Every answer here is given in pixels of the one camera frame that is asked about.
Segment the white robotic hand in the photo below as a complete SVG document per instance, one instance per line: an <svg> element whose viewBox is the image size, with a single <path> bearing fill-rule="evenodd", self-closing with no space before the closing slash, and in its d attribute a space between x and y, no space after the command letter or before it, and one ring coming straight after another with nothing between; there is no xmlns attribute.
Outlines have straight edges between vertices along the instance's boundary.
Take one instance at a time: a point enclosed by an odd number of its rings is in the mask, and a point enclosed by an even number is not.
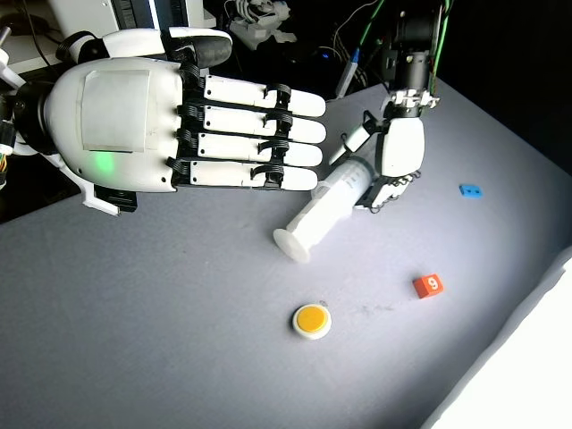
<svg viewBox="0 0 572 429"><path fill-rule="evenodd" d="M134 210L138 191L317 184L303 167L322 161L316 144L325 128L305 117L321 116L324 100L281 84L201 77L201 68L230 56L226 33L129 29L103 39L82 34L67 44L65 54L80 64L52 88L32 82L16 96L16 106L38 99L45 135L32 129L26 109L14 109L14 123L26 144L80 185L87 206L117 215ZM40 144L44 138L53 145Z"/></svg>

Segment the translucent tube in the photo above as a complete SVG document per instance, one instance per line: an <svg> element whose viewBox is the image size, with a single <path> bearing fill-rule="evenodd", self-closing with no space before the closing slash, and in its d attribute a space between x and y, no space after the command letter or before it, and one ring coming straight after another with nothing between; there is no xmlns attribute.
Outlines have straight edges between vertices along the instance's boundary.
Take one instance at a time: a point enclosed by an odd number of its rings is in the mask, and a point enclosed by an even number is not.
<svg viewBox="0 0 572 429"><path fill-rule="evenodd" d="M274 230L274 241L289 257L309 262L310 249L340 220L351 215L353 206L369 188L374 171L360 157L351 157L312 191L310 201L286 226Z"/></svg>

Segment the yellow button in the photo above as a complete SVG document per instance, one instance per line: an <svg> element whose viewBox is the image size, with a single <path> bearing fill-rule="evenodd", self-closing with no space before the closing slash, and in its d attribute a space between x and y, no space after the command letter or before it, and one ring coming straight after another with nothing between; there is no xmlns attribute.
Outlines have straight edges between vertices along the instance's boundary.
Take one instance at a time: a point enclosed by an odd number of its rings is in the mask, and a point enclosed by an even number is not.
<svg viewBox="0 0 572 429"><path fill-rule="evenodd" d="M320 307L305 307L298 313L296 322L304 332L318 332L326 326L328 315Z"/></svg>

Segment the round button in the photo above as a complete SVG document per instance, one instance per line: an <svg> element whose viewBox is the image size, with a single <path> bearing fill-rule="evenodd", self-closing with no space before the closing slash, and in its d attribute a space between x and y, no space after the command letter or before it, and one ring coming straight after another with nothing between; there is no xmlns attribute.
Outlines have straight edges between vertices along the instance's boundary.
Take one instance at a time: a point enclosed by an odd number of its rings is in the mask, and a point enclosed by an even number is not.
<svg viewBox="0 0 572 429"><path fill-rule="evenodd" d="M294 330L305 338L318 340L332 327L332 317L324 306L310 304L298 309L292 319Z"/></svg>

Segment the orange cube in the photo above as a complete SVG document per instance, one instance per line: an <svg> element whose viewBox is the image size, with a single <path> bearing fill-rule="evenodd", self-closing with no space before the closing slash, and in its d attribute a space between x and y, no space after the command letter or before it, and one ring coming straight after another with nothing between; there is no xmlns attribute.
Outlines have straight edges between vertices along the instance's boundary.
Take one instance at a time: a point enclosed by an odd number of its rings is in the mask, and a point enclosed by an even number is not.
<svg viewBox="0 0 572 429"><path fill-rule="evenodd" d="M419 298L431 297L443 292L443 283L437 274L425 275L413 282Z"/></svg>

